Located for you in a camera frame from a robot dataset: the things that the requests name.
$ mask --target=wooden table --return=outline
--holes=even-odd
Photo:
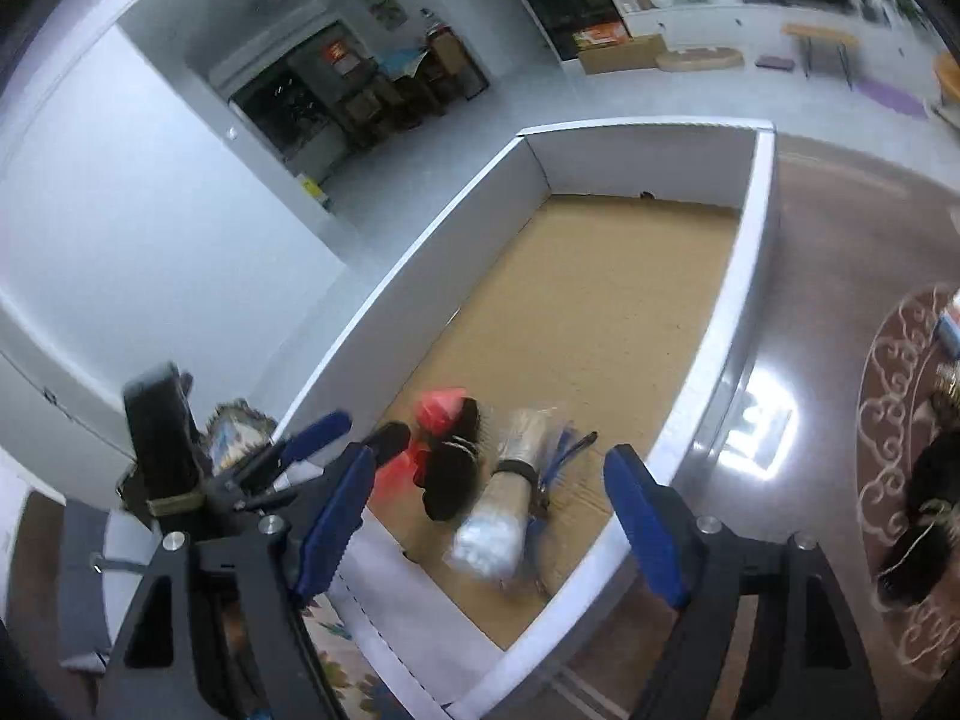
[[[806,44],[806,67],[803,68],[806,77],[810,78],[810,71],[813,70],[813,41],[822,40],[826,43],[832,43],[837,48],[837,55],[840,57],[840,64],[843,66],[843,75],[847,79],[848,87],[853,90],[853,81],[850,78],[850,59],[847,55],[848,47],[858,47],[860,39],[856,35],[851,35],[841,29],[830,29],[827,26],[812,26],[806,23],[787,22],[781,30],[784,35],[792,35],[800,38],[800,41]]]

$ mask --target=open box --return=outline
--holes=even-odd
[[[664,485],[695,474],[749,373],[778,219],[775,138],[769,122],[744,119],[599,119],[523,130],[377,286],[278,432],[334,408],[353,415],[353,435],[373,428],[550,196],[680,200],[739,212],[706,328],[645,459]],[[328,597],[414,717],[474,720],[548,678],[592,632],[632,581],[629,552],[612,517],[545,608],[502,650],[368,511]]]

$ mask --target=brown cardboard surface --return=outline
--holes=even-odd
[[[578,53],[584,73],[611,73],[617,70],[656,68],[656,57],[666,51],[664,36],[640,35],[618,46],[603,46]]]
[[[538,554],[549,591],[610,516],[603,454],[630,442],[644,456],[659,434],[707,327],[736,226],[736,212],[690,203],[552,197],[387,411],[386,418],[409,419],[420,392],[464,386],[493,411],[491,446],[498,423],[523,406],[556,404],[581,432],[597,430],[594,449],[570,461],[552,490]],[[546,604],[529,577],[504,589],[447,566],[443,553],[457,523],[431,522],[414,485],[375,493],[371,510],[500,647],[513,644]]]

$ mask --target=screw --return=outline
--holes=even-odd
[[[697,530],[701,533],[710,536],[713,533],[720,533],[721,528],[723,525],[716,517],[697,517]]]
[[[274,533],[279,533],[286,527],[287,523],[283,521],[283,517],[279,514],[267,514],[267,517],[261,519],[256,526],[258,531],[263,533],[264,536],[272,536]]]
[[[186,543],[186,536],[180,531],[171,531],[163,537],[163,548],[167,552],[176,552]]]
[[[796,533],[795,536],[793,536],[793,541],[800,549],[805,551],[817,548],[817,539],[813,538],[813,536],[810,536],[809,533],[804,533],[803,531]]]

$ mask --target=framed picture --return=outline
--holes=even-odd
[[[363,0],[363,4],[387,32],[393,32],[406,23],[406,11],[396,0]]]

